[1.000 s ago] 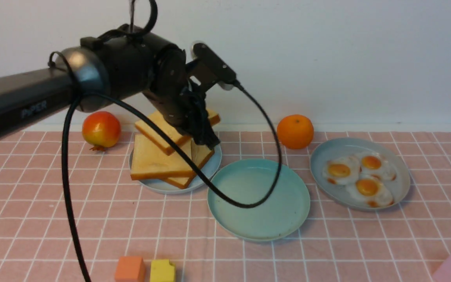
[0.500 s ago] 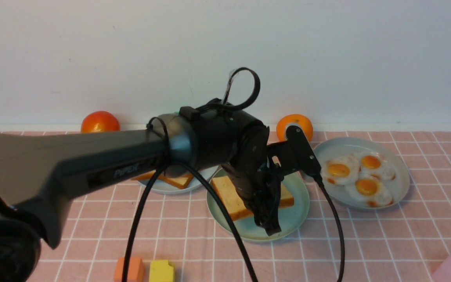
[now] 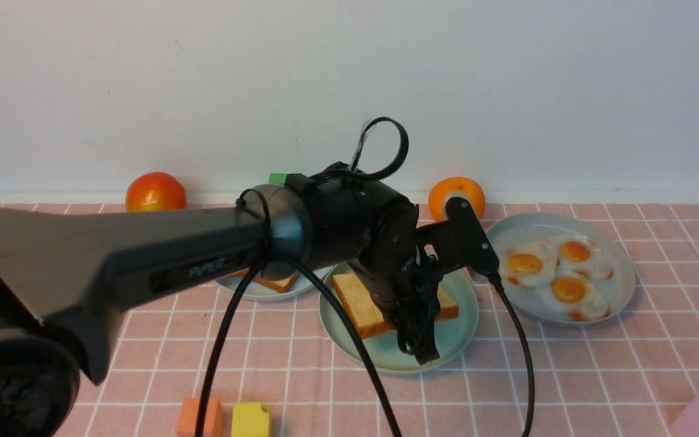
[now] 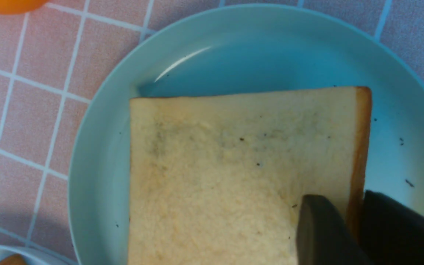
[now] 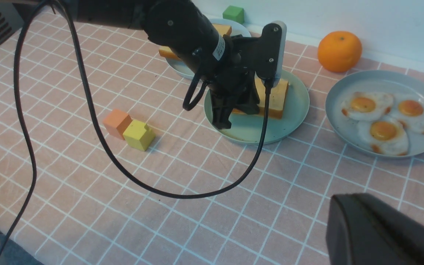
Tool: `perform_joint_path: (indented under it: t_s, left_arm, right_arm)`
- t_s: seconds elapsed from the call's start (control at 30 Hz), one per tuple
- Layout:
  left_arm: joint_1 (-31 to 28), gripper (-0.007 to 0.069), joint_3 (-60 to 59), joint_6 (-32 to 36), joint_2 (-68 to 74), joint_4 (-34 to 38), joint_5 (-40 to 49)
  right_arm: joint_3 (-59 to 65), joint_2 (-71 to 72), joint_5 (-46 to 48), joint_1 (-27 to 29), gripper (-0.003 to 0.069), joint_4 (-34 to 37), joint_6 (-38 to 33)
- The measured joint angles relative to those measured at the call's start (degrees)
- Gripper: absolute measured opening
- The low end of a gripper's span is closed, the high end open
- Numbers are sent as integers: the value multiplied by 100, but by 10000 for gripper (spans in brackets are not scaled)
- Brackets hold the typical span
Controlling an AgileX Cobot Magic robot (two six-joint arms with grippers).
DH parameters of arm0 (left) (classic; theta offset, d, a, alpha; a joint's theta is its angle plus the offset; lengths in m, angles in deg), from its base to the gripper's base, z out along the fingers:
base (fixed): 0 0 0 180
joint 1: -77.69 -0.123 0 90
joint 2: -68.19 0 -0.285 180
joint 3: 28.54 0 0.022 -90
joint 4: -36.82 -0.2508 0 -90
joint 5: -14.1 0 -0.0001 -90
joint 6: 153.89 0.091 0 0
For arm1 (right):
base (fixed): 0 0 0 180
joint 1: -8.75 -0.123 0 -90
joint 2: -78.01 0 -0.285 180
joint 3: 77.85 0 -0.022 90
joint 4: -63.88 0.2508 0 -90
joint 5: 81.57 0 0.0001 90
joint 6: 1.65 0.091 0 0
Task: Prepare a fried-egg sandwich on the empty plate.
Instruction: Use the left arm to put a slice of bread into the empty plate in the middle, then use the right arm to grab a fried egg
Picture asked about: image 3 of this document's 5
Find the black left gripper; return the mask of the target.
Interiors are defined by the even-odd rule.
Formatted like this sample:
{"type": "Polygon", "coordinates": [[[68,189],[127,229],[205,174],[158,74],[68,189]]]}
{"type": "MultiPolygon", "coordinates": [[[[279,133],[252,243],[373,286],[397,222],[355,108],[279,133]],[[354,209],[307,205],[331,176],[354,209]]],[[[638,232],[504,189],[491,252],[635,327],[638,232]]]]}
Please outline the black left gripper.
{"type": "Polygon", "coordinates": [[[349,266],[396,332],[399,350],[425,365],[439,358],[434,326],[443,276],[433,276],[419,261],[415,240],[392,240],[372,244],[349,266]]]}

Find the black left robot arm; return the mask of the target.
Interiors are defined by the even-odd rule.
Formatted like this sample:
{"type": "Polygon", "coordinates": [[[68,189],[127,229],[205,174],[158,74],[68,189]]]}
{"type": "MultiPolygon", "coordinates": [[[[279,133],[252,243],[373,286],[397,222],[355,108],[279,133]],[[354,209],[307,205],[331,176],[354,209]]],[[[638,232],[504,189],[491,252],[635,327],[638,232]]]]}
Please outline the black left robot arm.
{"type": "Polygon", "coordinates": [[[441,273],[431,271],[419,208],[374,174],[336,163],[244,191],[232,208],[55,215],[0,208],[0,436],[52,436],[79,376],[99,385],[127,311],[241,270],[347,261],[399,348],[438,359],[441,273]]]}

